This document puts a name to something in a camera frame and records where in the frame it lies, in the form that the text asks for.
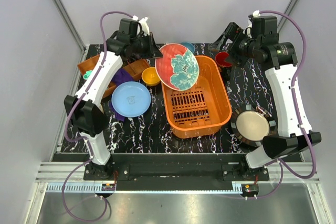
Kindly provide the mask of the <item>black striped cream plate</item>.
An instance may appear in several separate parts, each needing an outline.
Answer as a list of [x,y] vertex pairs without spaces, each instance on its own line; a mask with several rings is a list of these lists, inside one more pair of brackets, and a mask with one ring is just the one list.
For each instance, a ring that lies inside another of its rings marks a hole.
[[265,136],[277,133],[277,122],[264,108],[245,104],[232,112],[230,126],[235,136],[244,144],[259,147]]

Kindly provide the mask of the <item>orange plastic dish bin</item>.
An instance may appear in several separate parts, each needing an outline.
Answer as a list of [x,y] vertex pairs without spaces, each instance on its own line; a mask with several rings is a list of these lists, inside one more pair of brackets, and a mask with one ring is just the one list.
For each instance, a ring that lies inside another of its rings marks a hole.
[[190,89],[176,91],[162,84],[166,118],[178,138],[215,134],[232,115],[217,64],[208,56],[196,59],[199,77]]

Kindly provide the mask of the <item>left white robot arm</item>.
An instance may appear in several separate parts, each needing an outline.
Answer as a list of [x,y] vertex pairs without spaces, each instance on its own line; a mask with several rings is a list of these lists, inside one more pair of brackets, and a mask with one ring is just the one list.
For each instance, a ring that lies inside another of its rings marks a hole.
[[108,119],[100,109],[103,95],[112,78],[123,65],[123,59],[131,56],[142,58],[161,58],[153,33],[148,25],[148,17],[123,18],[119,29],[110,38],[103,38],[103,52],[100,54],[91,75],[75,95],[67,95],[64,106],[67,113],[66,126],[75,126],[78,138],[68,142],[83,140],[89,151],[89,162],[96,165],[95,174],[103,180],[113,175],[113,167],[108,164],[111,154],[108,151],[103,131]]

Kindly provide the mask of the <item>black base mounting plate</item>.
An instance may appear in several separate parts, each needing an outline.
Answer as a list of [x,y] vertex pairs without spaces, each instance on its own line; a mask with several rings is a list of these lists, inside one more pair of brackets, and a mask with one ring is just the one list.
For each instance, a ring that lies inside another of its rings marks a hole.
[[84,180],[117,180],[117,191],[236,191],[234,182],[266,182],[265,168],[249,169],[243,154],[113,154],[88,164]]

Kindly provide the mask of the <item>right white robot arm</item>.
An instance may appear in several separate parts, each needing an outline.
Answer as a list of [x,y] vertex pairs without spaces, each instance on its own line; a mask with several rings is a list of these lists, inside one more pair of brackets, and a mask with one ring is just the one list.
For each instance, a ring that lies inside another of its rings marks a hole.
[[265,136],[263,143],[245,156],[245,163],[238,167],[239,176],[250,180],[257,168],[276,159],[300,153],[313,152],[313,146],[322,140],[313,131],[304,111],[298,86],[298,62],[295,48],[290,42],[279,42],[277,17],[250,16],[250,34],[235,22],[230,22],[212,44],[212,51],[226,51],[228,62],[243,67],[249,58],[256,60],[268,80],[277,112],[277,136]]

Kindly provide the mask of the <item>black skull mug red inside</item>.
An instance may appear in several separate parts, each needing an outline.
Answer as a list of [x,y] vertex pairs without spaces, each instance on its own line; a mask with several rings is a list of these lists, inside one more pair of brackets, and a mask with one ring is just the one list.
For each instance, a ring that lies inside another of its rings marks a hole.
[[227,62],[228,57],[229,54],[227,52],[219,52],[215,56],[215,62],[218,66],[223,81],[230,80],[230,74],[233,66],[231,63]]

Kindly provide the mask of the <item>light blue plastic plate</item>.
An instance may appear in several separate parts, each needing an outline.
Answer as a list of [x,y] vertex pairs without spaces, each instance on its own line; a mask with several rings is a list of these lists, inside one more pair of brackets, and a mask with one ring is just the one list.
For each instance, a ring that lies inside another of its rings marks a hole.
[[111,96],[114,110],[126,118],[144,114],[151,105],[151,94],[146,86],[129,81],[116,87]]

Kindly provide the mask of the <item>purple cloth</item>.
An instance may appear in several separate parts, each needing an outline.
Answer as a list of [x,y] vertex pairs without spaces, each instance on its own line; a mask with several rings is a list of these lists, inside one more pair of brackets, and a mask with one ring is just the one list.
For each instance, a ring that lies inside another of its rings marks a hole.
[[[111,81],[118,87],[119,85],[125,83],[125,82],[129,82],[129,81],[134,81],[132,76],[123,68],[120,68],[116,74],[113,76],[113,78],[111,79]],[[125,117],[122,116],[121,114],[119,114],[113,107],[111,101],[109,101],[108,103],[109,108],[111,111],[114,112],[115,115],[115,119],[117,121],[121,121],[124,122]]]

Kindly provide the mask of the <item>red floral ceramic plate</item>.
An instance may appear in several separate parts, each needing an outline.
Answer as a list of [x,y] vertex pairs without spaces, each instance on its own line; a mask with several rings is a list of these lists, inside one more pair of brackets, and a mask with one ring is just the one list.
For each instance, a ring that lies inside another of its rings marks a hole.
[[181,44],[166,44],[160,48],[162,58],[155,60],[161,82],[176,91],[190,89],[198,80],[200,68],[194,54]]

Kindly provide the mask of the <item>mint green sock bundle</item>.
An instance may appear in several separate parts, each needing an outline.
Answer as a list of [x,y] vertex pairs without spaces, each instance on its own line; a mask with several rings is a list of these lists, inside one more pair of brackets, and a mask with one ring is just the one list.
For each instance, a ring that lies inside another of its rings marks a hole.
[[92,73],[92,70],[88,70],[85,72],[85,74],[82,76],[84,80],[87,80]]

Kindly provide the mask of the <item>orange compartment organizer tray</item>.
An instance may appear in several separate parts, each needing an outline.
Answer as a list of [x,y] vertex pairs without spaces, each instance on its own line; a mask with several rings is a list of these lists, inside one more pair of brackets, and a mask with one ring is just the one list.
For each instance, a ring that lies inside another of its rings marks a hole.
[[[99,60],[99,57],[100,55],[96,55],[77,65],[82,76],[84,76],[87,71],[94,69]],[[134,81],[139,81],[141,79],[142,72],[149,67],[150,65],[145,59],[139,59],[133,63],[125,65],[123,69],[131,75]],[[112,95],[116,87],[116,84],[111,81],[104,92],[103,98]]]

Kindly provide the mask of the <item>teal blue ceramic bowl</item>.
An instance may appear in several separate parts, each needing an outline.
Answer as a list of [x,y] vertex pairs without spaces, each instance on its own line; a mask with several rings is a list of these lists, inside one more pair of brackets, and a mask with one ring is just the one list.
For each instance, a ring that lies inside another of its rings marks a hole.
[[184,47],[186,47],[192,53],[195,52],[195,46],[192,43],[190,43],[190,42],[181,42],[180,44],[183,45]]

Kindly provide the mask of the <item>aluminium frame rail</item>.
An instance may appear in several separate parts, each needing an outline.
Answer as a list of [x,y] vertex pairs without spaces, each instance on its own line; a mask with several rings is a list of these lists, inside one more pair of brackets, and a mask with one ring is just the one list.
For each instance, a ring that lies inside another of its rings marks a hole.
[[73,39],[75,40],[78,48],[81,50],[81,52],[84,52],[86,49],[86,45],[83,43],[78,31],[76,30],[68,12],[65,9],[65,6],[62,2],[62,0],[52,0],[57,11],[61,15],[66,27],[68,28],[69,32],[71,33]]

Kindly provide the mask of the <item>yellow orange small bowl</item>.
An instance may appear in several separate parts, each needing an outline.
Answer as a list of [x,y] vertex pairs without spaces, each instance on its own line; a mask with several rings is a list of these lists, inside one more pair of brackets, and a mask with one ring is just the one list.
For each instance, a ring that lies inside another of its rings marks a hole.
[[142,72],[141,78],[142,81],[148,86],[156,86],[161,82],[155,67],[146,68]]

